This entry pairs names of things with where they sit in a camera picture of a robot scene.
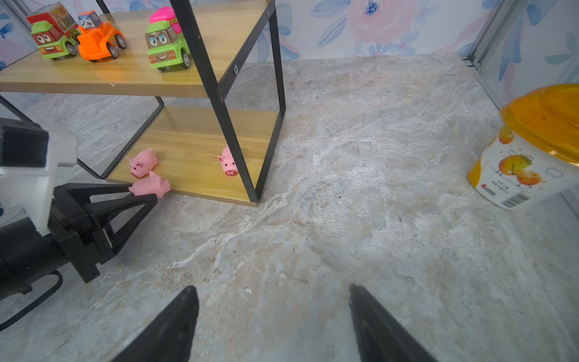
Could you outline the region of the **orange toy bulldozer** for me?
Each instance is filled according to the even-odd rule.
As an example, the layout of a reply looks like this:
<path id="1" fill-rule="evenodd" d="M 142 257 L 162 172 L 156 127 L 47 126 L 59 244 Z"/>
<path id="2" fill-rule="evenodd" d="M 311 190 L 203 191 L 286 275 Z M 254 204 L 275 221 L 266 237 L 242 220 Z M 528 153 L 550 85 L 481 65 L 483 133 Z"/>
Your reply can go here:
<path id="1" fill-rule="evenodd" d="M 119 49 L 127 48 L 124 35 L 110 22 L 102 21 L 95 11 L 78 15 L 78 25 L 78 50 L 84 60 L 95 63 L 109 57 L 117 59 Z"/>

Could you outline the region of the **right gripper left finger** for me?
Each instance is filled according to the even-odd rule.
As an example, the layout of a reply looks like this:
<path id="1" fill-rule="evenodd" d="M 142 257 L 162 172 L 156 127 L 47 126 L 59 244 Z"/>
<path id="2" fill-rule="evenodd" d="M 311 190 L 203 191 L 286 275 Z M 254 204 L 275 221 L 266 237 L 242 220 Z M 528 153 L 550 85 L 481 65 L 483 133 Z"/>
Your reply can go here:
<path id="1" fill-rule="evenodd" d="M 188 361 L 199 314 L 195 287 L 184 288 L 115 361 Z"/>

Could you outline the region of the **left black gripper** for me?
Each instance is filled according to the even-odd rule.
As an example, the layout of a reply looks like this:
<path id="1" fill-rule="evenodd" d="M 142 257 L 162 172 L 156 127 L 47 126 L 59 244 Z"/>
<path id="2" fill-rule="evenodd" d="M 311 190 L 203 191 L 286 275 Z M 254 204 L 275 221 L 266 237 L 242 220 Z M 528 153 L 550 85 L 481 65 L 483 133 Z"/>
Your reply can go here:
<path id="1" fill-rule="evenodd" d="M 68 130 L 1 120 L 1 200 L 26 218 L 1 229 L 1 281 L 33 283 L 68 263 L 86 283 L 97 264 L 117 256 L 158 203 L 155 195 L 91 203 L 95 195 L 128 192 L 127 183 L 56 184 L 59 167 L 77 162 Z"/>

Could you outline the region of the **green truck with box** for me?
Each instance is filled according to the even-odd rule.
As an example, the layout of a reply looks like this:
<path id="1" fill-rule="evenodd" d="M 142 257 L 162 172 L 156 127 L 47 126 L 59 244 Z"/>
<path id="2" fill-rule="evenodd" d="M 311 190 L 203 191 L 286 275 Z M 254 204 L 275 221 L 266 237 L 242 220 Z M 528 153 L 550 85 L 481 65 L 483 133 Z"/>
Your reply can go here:
<path id="1" fill-rule="evenodd" d="M 81 32 L 77 22 L 63 4 L 55 3 L 26 16 L 31 35 L 45 60 L 75 57 Z"/>

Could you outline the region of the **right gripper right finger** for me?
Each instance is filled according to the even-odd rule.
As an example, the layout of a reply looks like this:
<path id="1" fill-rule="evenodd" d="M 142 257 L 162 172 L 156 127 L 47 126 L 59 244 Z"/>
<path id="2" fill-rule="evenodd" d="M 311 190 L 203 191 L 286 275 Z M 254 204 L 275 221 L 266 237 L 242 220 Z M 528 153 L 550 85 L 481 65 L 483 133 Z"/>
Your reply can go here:
<path id="1" fill-rule="evenodd" d="M 363 286 L 350 286 L 349 307 L 362 361 L 436 359 Z"/>

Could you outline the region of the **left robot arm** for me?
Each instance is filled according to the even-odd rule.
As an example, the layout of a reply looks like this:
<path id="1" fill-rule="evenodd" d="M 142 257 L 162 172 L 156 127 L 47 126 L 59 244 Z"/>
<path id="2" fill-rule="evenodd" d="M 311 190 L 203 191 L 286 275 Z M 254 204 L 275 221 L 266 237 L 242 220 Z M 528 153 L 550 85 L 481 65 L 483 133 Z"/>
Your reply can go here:
<path id="1" fill-rule="evenodd" d="M 76 163 L 77 152 L 70 131 L 1 120 L 1 206 L 21 206 L 27 215 L 1 228 L 1 298 L 28 294 L 37 280 L 57 276 L 3 330 L 58 291 L 63 265 L 72 264 L 86 283 L 99 276 L 98 265 L 119 255 L 158 203 L 156 195 L 134 195 L 126 183 L 56 185 L 57 169 Z"/>

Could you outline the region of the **green truck pink load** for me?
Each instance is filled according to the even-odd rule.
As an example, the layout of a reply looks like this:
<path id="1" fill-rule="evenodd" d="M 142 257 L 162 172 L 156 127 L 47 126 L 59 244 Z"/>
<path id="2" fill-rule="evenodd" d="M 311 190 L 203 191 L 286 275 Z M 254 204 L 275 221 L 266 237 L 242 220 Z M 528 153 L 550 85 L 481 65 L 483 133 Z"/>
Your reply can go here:
<path id="1" fill-rule="evenodd" d="M 172 7 L 162 7 L 150 16 L 145 38 L 152 69 L 190 68 L 191 51 Z"/>

